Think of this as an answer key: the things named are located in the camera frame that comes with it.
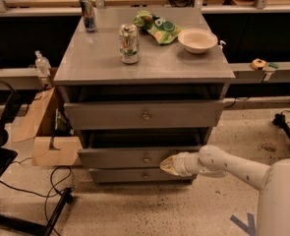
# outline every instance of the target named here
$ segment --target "gray cabinet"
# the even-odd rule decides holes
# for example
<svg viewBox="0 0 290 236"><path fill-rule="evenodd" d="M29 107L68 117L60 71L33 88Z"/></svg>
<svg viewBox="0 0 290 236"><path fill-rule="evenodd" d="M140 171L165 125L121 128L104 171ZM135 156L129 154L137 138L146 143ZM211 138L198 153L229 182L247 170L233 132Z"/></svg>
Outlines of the gray cabinet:
<svg viewBox="0 0 290 236"><path fill-rule="evenodd" d="M195 8L150 9L174 24L208 30ZM96 10L94 33L80 22L54 83L94 183L191 183L196 176L172 176L159 164L171 154L195 152L206 144L234 74L218 46L194 55L177 40L160 46L143 32L140 61L124 64L118 28L138 10Z"/></svg>

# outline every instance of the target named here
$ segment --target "can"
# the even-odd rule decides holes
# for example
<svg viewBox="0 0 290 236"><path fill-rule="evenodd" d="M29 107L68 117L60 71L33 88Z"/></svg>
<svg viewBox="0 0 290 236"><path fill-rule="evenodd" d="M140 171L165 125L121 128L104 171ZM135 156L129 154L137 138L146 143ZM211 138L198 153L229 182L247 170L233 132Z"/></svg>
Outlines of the can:
<svg viewBox="0 0 290 236"><path fill-rule="evenodd" d="M139 35L133 24L124 24L119 28L119 51L126 64L139 61Z"/></svg>
<svg viewBox="0 0 290 236"><path fill-rule="evenodd" d="M96 31L96 21L92 0L79 0L79 2L82 7L82 16L86 31Z"/></svg>

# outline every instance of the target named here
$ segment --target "green chip bag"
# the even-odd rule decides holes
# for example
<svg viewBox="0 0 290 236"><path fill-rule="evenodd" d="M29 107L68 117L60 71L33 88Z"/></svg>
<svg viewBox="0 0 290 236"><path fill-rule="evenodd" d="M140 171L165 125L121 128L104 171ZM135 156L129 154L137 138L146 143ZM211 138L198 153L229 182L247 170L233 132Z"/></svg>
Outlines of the green chip bag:
<svg viewBox="0 0 290 236"><path fill-rule="evenodd" d="M169 44L183 29L148 11L138 11L134 24L151 34L159 44Z"/></svg>

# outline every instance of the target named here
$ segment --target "cardboard box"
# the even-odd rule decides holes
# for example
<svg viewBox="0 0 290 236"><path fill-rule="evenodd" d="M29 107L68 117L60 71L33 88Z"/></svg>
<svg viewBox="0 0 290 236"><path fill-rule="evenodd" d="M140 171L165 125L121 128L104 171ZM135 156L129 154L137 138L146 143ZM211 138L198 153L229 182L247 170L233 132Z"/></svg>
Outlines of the cardboard box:
<svg viewBox="0 0 290 236"><path fill-rule="evenodd" d="M13 142L34 139L33 165L81 165L77 154L78 149L82 148L79 138L55 137L54 119L57 108L63 108L63 100L56 88L38 93L13 138Z"/></svg>

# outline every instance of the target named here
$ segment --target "concrete floor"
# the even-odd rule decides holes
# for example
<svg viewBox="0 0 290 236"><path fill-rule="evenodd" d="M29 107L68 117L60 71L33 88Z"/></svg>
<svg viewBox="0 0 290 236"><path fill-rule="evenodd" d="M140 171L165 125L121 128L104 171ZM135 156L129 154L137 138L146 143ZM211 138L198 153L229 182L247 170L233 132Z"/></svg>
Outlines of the concrete floor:
<svg viewBox="0 0 290 236"><path fill-rule="evenodd" d="M272 124L276 113L290 110L288 99L237 100L226 108L213 129L209 144L227 152L272 164L290 158L290 141ZM290 121L290 113L284 112ZM7 130L13 134L23 117ZM6 144L18 152L16 160L30 157L33 140ZM46 195L54 168L14 163L2 180L12 186ZM254 236L258 192L237 178L198 176L192 185L123 185L97 187L88 171L72 168L73 174L58 188L74 187L74 201L66 205L55 228L60 235L201 235ZM57 171L54 182L68 175ZM48 201L47 212L59 198ZM45 199L11 190L0 183L0 212L41 224L46 223ZM0 228L1 235L23 235Z"/></svg>

